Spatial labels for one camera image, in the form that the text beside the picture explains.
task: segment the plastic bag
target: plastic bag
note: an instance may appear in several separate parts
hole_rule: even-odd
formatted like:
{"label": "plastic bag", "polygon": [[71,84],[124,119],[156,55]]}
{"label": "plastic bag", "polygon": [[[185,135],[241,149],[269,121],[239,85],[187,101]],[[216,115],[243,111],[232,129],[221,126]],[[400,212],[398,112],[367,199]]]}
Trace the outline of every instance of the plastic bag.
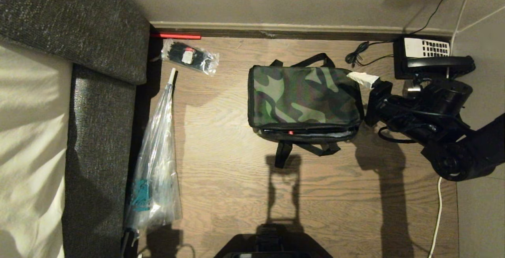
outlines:
{"label": "plastic bag", "polygon": [[181,64],[206,75],[213,76],[219,64],[219,54],[210,53],[201,48],[194,48],[173,39],[163,41],[161,59]]}
{"label": "plastic bag", "polygon": [[182,218],[172,119],[172,69],[153,117],[149,120],[126,207],[125,227],[148,233]]}

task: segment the sofa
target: sofa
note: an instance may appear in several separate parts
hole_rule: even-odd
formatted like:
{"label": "sofa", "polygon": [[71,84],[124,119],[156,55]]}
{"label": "sofa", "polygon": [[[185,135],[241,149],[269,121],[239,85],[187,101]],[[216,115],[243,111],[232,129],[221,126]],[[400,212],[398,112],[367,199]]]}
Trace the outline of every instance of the sofa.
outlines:
{"label": "sofa", "polygon": [[149,33],[129,0],[0,0],[0,257],[120,256]]}

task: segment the bag strap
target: bag strap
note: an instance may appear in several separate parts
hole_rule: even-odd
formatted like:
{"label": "bag strap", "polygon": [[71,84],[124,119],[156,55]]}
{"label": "bag strap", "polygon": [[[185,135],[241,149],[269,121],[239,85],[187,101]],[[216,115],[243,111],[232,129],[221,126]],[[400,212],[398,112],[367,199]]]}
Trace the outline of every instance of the bag strap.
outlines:
{"label": "bag strap", "polygon": [[[319,53],[317,55],[314,55],[310,58],[308,58],[307,60],[303,60],[297,64],[294,64],[292,65],[293,67],[303,67],[303,66],[310,66],[311,64],[314,64],[315,62],[319,62],[319,61],[324,61],[323,65],[324,67],[335,67],[335,63],[330,59],[330,57],[328,57],[328,55],[326,55],[326,53]],[[272,62],[272,64],[270,64],[270,66],[283,66],[284,63],[279,61],[279,60],[275,60]]]}
{"label": "bag strap", "polygon": [[[323,142],[321,148],[315,147],[311,144],[295,142],[295,145],[308,150],[317,156],[332,155],[340,150],[336,142]],[[277,145],[277,152],[275,154],[275,167],[284,168],[289,154],[293,150],[293,143],[289,141],[280,141]]]}

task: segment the wall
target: wall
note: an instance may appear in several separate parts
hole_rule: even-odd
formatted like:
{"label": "wall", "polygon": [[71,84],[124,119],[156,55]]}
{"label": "wall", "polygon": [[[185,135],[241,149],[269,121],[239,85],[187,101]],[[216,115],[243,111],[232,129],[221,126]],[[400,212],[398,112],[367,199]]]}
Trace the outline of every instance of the wall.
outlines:
{"label": "wall", "polygon": [[[467,20],[480,21],[463,28],[453,46],[455,55],[471,55],[477,67],[460,78],[474,89],[461,113],[473,129],[505,112],[505,0],[468,5],[483,2],[492,3],[494,13],[464,12]],[[457,190],[460,257],[505,257],[505,165],[487,177],[458,182]]]}
{"label": "wall", "polygon": [[[157,27],[401,32],[421,28],[440,0],[136,0]],[[450,34],[462,0],[445,0],[426,32]],[[464,27],[497,1],[469,3]]]}

